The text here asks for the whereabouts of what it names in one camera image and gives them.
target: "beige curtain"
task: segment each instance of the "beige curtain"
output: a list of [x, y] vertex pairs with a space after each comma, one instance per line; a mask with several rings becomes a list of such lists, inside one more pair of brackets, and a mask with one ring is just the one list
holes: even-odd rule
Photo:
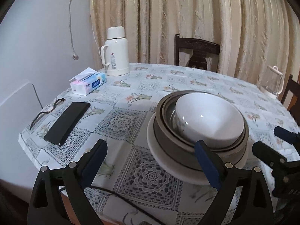
[[[91, 17], [99, 46], [107, 28], [125, 27], [131, 62], [173, 65], [179, 33], [221, 45], [209, 70], [254, 84], [267, 65], [299, 74], [299, 21], [286, 0], [91, 0]], [[191, 55], [182, 51], [179, 65]]]

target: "tablecloth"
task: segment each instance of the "tablecloth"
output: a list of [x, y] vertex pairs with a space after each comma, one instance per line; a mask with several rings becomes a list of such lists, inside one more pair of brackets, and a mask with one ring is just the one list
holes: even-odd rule
[[[38, 169], [44, 165], [56, 169], [78, 161], [98, 139], [104, 139], [108, 144], [108, 154], [93, 185], [119, 193], [165, 224], [197, 224], [216, 190], [188, 184], [168, 174], [151, 155], [146, 138], [148, 121], [155, 113], [157, 103], [165, 95], [180, 90], [199, 90], [226, 99], [245, 116], [250, 132], [248, 143], [260, 140], [288, 160], [299, 159], [291, 145], [273, 134], [277, 125], [289, 131], [300, 131], [278, 100], [268, 98], [255, 85], [239, 79], [159, 64], [130, 64], [130, 73], [108, 76], [104, 85], [87, 96], [72, 94], [71, 89], [67, 89], [56, 98], [65, 98], [66, 101], [52, 113], [40, 117], [31, 130], [28, 123], [19, 135], [19, 143]], [[73, 101], [89, 102], [91, 107], [62, 147], [45, 141], [48, 129]], [[262, 169], [272, 190], [271, 169], [250, 153], [244, 168], [253, 166]], [[224, 224], [232, 218], [240, 191], [237, 189]], [[156, 224], [114, 195], [92, 188], [86, 188], [85, 194], [102, 219], [116, 224]]]

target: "white thermos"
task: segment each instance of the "white thermos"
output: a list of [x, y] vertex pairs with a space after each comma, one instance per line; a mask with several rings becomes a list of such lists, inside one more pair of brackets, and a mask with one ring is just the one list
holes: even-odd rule
[[107, 41], [101, 47], [101, 58], [103, 66], [108, 66], [107, 75], [119, 76], [129, 73], [128, 41], [125, 38], [124, 27], [107, 29]]

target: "white bowl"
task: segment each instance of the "white bowl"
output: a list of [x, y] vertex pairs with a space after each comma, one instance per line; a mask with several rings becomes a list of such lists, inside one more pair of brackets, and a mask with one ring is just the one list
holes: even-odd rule
[[233, 144], [244, 129], [240, 111], [221, 97], [207, 93], [190, 93], [175, 106], [177, 125], [182, 134], [196, 143], [203, 140], [210, 148]]

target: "plate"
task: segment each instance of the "plate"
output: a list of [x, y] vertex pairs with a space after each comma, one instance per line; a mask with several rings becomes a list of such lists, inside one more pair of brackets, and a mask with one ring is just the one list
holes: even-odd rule
[[[155, 114], [151, 117], [148, 126], [147, 126], [147, 142], [151, 154], [157, 163], [169, 174], [174, 177], [182, 180], [184, 182], [194, 184], [194, 185], [209, 185], [207, 178], [205, 177], [202, 171], [197, 171], [188, 167], [185, 167], [178, 162], [174, 161], [171, 157], [169, 157], [158, 144], [153, 124], [154, 124]], [[249, 145], [247, 145], [247, 149], [242, 159], [235, 165], [237, 168], [243, 168], [246, 160], [248, 158]]]

